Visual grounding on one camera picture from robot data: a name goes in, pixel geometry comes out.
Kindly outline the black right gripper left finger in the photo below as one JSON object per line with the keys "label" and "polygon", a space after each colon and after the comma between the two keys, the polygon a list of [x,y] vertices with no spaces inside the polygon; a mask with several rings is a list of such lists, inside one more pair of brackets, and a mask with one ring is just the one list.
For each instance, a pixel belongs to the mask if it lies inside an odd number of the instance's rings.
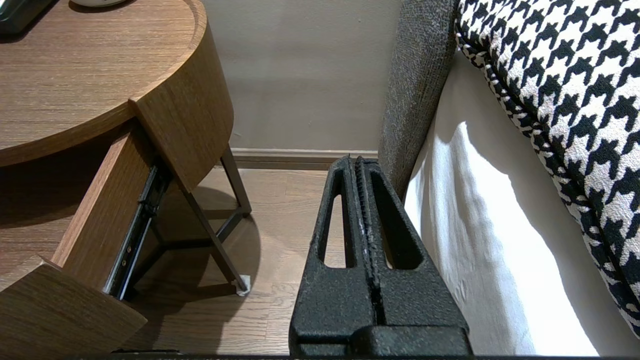
{"label": "black right gripper left finger", "polygon": [[[325,263],[335,198],[342,201],[345,267]],[[346,353],[350,337],[376,315],[364,255],[365,227],[354,159],[329,168],[289,326],[292,353]]]}

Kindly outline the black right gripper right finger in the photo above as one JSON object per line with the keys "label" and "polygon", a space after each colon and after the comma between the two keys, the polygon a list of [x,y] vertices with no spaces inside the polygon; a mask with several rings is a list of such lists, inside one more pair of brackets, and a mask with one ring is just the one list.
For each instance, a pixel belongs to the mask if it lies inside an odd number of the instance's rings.
{"label": "black right gripper right finger", "polygon": [[466,319],[381,166],[356,158],[355,181],[376,323],[466,330]]}

